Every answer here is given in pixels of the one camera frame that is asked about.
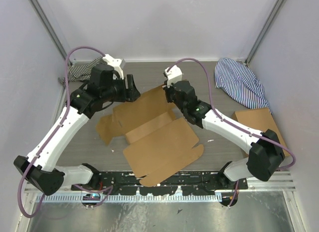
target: striped cloth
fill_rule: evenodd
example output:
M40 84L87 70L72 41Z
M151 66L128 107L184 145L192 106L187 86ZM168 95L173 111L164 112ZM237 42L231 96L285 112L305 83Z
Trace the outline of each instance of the striped cloth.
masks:
M91 75L91 70L96 64L99 64L99 63L107 64L102 58L103 57L100 56L87 64L78 65L78 66L69 66L69 71L68 71L69 82L89 80ZM65 88L65 77L58 78L58 81Z
M247 66L232 59L220 59L215 68L216 87L250 108L269 108L263 85Z

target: blue and white striped cloth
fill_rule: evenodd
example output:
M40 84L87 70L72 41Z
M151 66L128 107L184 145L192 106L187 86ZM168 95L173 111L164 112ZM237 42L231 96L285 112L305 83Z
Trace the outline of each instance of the blue and white striped cloth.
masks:
M232 59L220 59L215 68L216 87L250 108L269 108L263 85L247 66Z

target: white wall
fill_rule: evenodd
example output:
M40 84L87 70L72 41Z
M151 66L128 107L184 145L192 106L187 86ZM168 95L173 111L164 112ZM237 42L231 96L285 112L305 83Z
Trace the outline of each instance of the white wall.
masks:
M126 60L217 60L247 58L276 0L39 1L67 51L87 44Z
M291 171L313 231L319 230L318 1L287 0L251 63L297 156Z
M13 231L21 175L13 165L50 128L63 59L28 0L0 0L0 225Z

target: cardboard sheet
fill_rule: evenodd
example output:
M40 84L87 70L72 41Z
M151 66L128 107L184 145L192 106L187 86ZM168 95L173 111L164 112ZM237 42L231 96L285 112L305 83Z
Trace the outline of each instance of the cardboard sheet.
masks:
M108 145L124 135L129 146L123 151L140 183L155 186L197 160L204 151L199 138L184 118L175 119L175 105L167 103L161 86L147 91L133 103L113 108L96 126Z
M273 130L277 133L280 144L286 146L286 143L274 121L273 116L270 114L268 108L259 108L259 109L251 109L251 110L243 110L243 111L235 111L232 115L232 119L242 123L243 125L254 128L257 130L261 130L263 132L268 129ZM284 150L285 156L289 156L290 154Z

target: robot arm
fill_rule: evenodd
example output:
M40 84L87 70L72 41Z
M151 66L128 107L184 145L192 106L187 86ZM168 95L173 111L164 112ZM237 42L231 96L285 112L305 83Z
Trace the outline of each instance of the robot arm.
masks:
M264 133L247 128L216 110L222 116L221 120L209 104L197 99L194 88L187 80L182 80L182 72L177 66L170 71L166 70L164 75L167 78L163 87L167 101L176 104L189 123L220 134L249 155L248 158L240 161L227 163L218 173L220 183L226 186L248 177L268 181L284 160L285 155L281 148L251 135L257 134L279 142L277 134L271 130ZM241 132L226 123L224 119L249 130L251 134Z
M71 93L70 109L63 125L59 125L60 120L58 120L34 150L26 157L18 156L14 161L16 168L23 174L52 131L60 126L44 147L41 155L35 160L26 177L47 196L55 193L61 186L83 184L88 185L89 188L96 187L100 180L99 171L94 167L88 164L60 167L56 166L56 163L78 130L92 118L95 112L105 109L103 107L105 102L133 102L140 96L132 75L127 75L128 88L126 88L121 69L123 61L114 59L110 55L106 55L103 59L107 64L94 66L90 80ZM67 107L64 107L60 119L66 109Z

